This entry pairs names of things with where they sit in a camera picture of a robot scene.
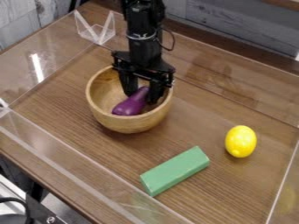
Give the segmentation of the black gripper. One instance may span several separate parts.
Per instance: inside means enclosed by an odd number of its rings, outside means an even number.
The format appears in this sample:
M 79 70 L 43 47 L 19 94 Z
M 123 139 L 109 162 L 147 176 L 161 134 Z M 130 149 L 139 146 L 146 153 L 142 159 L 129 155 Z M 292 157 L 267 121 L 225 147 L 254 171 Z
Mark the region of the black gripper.
M 163 35 L 154 33 L 149 37 L 126 35 L 127 51 L 114 51 L 114 68 L 119 72 L 125 94 L 131 96 L 138 90 L 138 80 L 150 81 L 147 102 L 157 104 L 165 91 L 173 87 L 175 68 L 163 60 Z

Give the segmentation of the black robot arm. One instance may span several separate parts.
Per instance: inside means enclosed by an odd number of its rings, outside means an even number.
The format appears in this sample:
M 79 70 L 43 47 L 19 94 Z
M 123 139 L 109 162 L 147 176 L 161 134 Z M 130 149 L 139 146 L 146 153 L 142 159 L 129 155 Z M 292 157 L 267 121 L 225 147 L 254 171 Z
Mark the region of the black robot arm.
M 163 59 L 163 0 L 121 0 L 127 23 L 129 51 L 114 51 L 113 67 L 119 73 L 125 94 L 138 90 L 138 80 L 150 82 L 147 102 L 155 104 L 173 87 L 175 67 Z

